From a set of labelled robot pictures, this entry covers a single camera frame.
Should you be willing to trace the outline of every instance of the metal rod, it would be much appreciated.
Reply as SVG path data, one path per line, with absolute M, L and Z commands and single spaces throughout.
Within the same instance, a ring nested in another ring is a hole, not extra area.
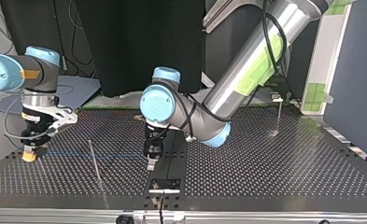
M 93 146 L 92 146 L 91 139 L 88 140 L 88 146 L 90 147 L 90 151 L 91 151 L 91 154 L 92 154 L 93 166 L 95 167 L 96 175 L 98 176 L 98 180 L 102 181 L 101 175 L 99 174 L 98 163 L 96 162 L 95 152 L 93 151 Z

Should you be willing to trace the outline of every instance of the metal clamp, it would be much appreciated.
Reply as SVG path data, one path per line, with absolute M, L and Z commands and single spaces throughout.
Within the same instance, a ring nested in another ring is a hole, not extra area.
M 203 19 L 205 31 L 210 34 L 237 8 L 244 5 L 254 5 L 262 8 L 262 0 L 218 0 Z

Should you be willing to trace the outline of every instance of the gray wall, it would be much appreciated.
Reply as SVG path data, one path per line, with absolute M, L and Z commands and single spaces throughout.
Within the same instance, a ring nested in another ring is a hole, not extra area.
M 367 0 L 353 4 L 325 121 L 367 152 Z

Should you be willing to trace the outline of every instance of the robotic arm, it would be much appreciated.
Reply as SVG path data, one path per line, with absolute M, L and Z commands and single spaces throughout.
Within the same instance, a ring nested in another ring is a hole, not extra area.
M 231 131 L 229 119 L 244 100 L 275 72 L 267 48 L 266 30 L 275 59 L 313 20 L 321 18 L 333 0 L 276 0 L 268 13 L 266 29 L 258 25 L 241 48 L 223 77 L 200 104 L 177 93 L 180 74 L 158 67 L 143 92 L 140 109 L 147 119 L 144 153 L 148 169 L 162 155 L 168 129 L 183 131 L 187 139 L 197 139 L 210 147 L 220 147 Z
M 59 71 L 60 55 L 50 49 L 28 47 L 25 55 L 0 54 L 0 91 L 23 88 L 19 95 L 26 129 L 21 136 L 15 136 L 8 132 L 5 124 L 5 131 L 23 142 L 25 161 L 34 161 L 36 152 L 53 135 L 78 121 L 71 108 L 59 105 L 56 93 Z

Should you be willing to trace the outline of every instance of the wire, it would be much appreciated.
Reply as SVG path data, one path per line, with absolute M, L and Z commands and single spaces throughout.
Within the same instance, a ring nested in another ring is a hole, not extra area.
M 66 87 L 69 88 L 69 91 L 63 91 L 63 92 L 57 92 L 57 95 L 66 95 L 69 94 L 70 92 L 74 91 L 75 88 L 73 86 L 69 86 L 69 85 L 64 85 L 64 84 L 60 84 L 57 85 L 57 87 Z M 50 96 L 50 95 L 54 95 L 54 93 L 36 93 L 36 94 L 32 94 L 32 93 L 22 93 L 21 91 L 16 92 L 16 91 L 4 91 L 5 93 L 9 93 L 12 95 L 19 95 L 19 96 Z
M 331 224 L 331 222 L 327 219 L 323 219 L 319 222 L 319 224 Z
M 75 64 L 75 63 L 73 63 L 70 59 L 68 59 L 67 57 L 64 57 L 64 59 L 67 61 L 67 62 L 69 62 L 69 63 L 71 63 L 76 69 L 77 69 L 77 71 L 76 71 L 76 75 L 78 74 L 78 72 L 81 72 L 85 77 L 90 77 L 90 76 L 88 76 L 85 72 L 83 72 L 81 69 L 79 69 L 78 68 L 78 66 Z
M 76 17 L 75 17 L 75 21 L 77 21 L 78 20 L 78 13 L 76 13 Z M 72 56 L 73 56 L 73 58 L 78 62 L 78 63 L 80 63 L 80 64 L 82 64 L 82 65 L 89 65 L 90 63 L 92 63 L 92 61 L 93 61 L 93 59 L 90 59 L 89 61 L 87 61 L 86 63 L 84 63 L 84 62 L 82 62 L 81 60 L 79 60 L 77 57 L 76 57 L 76 55 L 75 55 L 75 51 L 74 51 L 74 48 L 75 48 L 75 42 L 76 42 L 76 28 L 77 27 L 75 27 L 74 29 L 73 29 L 73 37 L 72 37 L 72 44 L 70 45 L 71 47 L 71 49 L 70 49 L 70 51 L 71 51 L 71 53 L 72 53 Z
M 301 104 L 299 102 L 299 99 L 294 95 L 294 92 L 293 92 L 293 90 L 291 89 L 291 87 L 288 83 L 287 75 L 285 74 L 285 71 L 284 71 L 283 67 L 281 66 L 281 69 L 278 68 L 278 64 L 281 63 L 283 61 L 283 59 L 285 58 L 285 53 L 286 53 L 287 48 L 288 48 L 288 39 L 286 37 L 286 34 L 285 34 L 282 26 L 279 24 L 277 19 L 274 16 L 272 16 L 271 14 L 267 13 L 267 2 L 268 2 L 268 0 L 264 0 L 263 3 L 262 3 L 261 21 L 262 21 L 262 30 L 264 32 L 264 37 L 265 37 L 267 49 L 268 49 L 268 52 L 270 54 L 270 59 L 271 59 L 271 62 L 273 64 L 273 68 L 274 68 L 275 72 L 276 73 L 277 72 L 281 73 L 282 77 L 285 79 L 285 82 L 286 82 L 292 96 L 296 99 L 297 103 L 301 106 Z M 282 41 L 283 41 L 282 54 L 281 54 L 281 57 L 279 58 L 278 62 L 275 59 L 274 50 L 273 50 L 273 47 L 271 45 L 270 36 L 268 35 L 267 18 L 277 28 L 279 34 L 282 37 Z
M 8 142 L 14 146 L 16 149 L 23 149 L 23 147 L 18 147 L 7 135 L 3 134 L 3 136 L 8 140 Z
M 168 124 L 168 126 L 166 126 L 166 128 L 162 130 L 162 132 L 160 132 L 157 136 L 150 138 L 150 140 L 153 141 L 153 140 L 161 138 L 163 134 L 169 131 L 170 127 L 171 127 L 171 124 Z
M 81 26 L 78 26 L 72 19 L 72 3 L 73 3 L 73 0 L 70 0 L 69 1 L 69 6 L 67 7 L 67 13 L 69 14 L 69 19 L 70 21 L 73 23 L 74 26 L 76 26 L 78 29 L 80 30 L 84 30 L 83 27 Z
M 12 138 L 17 138 L 17 139 L 22 139 L 22 140 L 32 140 L 32 139 L 36 139 L 36 138 L 40 138 L 46 134 L 49 134 L 49 133 L 52 133 L 54 132 L 52 129 L 48 129 L 46 130 L 45 132 L 43 133 L 40 133 L 40 134 L 37 134 L 35 136 L 30 136 L 30 137 L 22 137 L 22 136 L 18 136 L 18 135 L 15 135 L 15 134 L 12 134 L 8 128 L 7 128 L 7 117 L 8 117 L 8 113 L 9 111 L 11 110 L 12 106 L 15 105 L 15 103 L 17 103 L 17 101 L 19 100 L 20 98 L 17 98 L 15 99 L 7 108 L 6 112 L 5 112 L 5 115 L 3 117 L 3 129 L 5 131 L 5 135 L 7 135 L 8 137 L 12 137 Z
M 73 113 L 73 109 L 72 107 L 69 107 L 69 106 L 60 106 L 60 105 L 56 105 L 55 107 L 59 108 L 59 109 L 67 109 L 69 110 L 69 112 L 67 112 L 68 114 L 72 114 Z
M 255 98 L 255 95 L 256 95 L 256 93 L 258 91 L 259 91 L 259 87 L 257 87 L 256 90 L 254 92 L 252 92 L 252 94 L 250 95 L 249 100 L 247 101 L 247 104 L 244 106 L 244 109 L 239 113 L 238 117 L 233 118 L 233 120 L 237 120 L 237 119 L 241 118 L 245 114 L 245 111 L 247 110 L 247 108 L 249 107 L 250 103 Z
M 3 12 L 0 10 L 0 17 L 3 19 L 3 22 L 4 22 L 4 25 L 6 26 L 6 20 L 5 20 L 5 16 L 3 15 Z M 11 42 L 11 44 L 10 44 L 10 47 L 9 47 L 9 49 L 8 49 L 8 51 L 6 51 L 6 52 L 4 52 L 3 54 L 8 54 L 8 53 L 10 53 L 11 52 L 11 50 L 13 49 L 13 47 L 14 47 L 14 43 L 12 42 L 12 40 L 11 40 L 11 34 L 9 33 L 9 31 L 8 31 L 8 29 L 6 28 L 6 32 L 5 32 L 5 30 L 0 26 L 0 32 L 3 34 L 3 36 L 5 37 L 5 38 L 7 38 L 10 42 Z
M 191 123 L 191 116 L 189 115 L 189 112 L 183 102 L 183 100 L 180 97 L 180 94 L 173 88 L 171 88 L 170 86 L 168 86 L 167 84 L 163 83 L 163 82 L 153 82 L 151 83 L 153 84 L 158 84 L 158 85 L 162 85 L 164 86 L 166 89 L 168 89 L 171 93 L 173 93 L 175 95 L 175 98 L 177 98 L 177 100 L 179 101 L 180 105 L 183 108 L 183 112 L 186 116 L 186 120 L 184 121 L 184 125 L 182 125 L 181 127 L 179 127 L 180 130 L 182 130 L 184 127 L 186 127 L 187 124 L 189 124 L 189 131 L 190 131 L 190 137 L 193 137 L 193 132 L 192 132 L 192 123 Z
M 204 110 L 204 112 L 206 114 L 208 114 L 212 118 L 214 118 L 218 121 L 221 121 L 221 122 L 230 122 L 231 121 L 230 119 L 222 119 L 222 118 L 216 116 L 214 113 L 212 113 L 210 110 L 208 110 L 208 108 L 206 108 L 206 106 L 204 106 L 204 104 L 199 103 L 191 94 L 187 94 L 187 96 L 190 97 L 194 103 L 196 103 L 201 109 Z
M 160 203 L 160 223 L 163 224 L 163 215 L 162 215 L 162 204 L 163 204 L 163 196 L 164 196 L 164 193 L 162 194 L 162 199 L 161 199 L 161 203 Z
M 91 78 L 94 78 L 94 77 L 95 77 L 95 75 L 96 75 L 96 69 L 95 69 L 95 70 L 93 70 L 93 72 L 92 72 L 92 74 L 91 74 Z

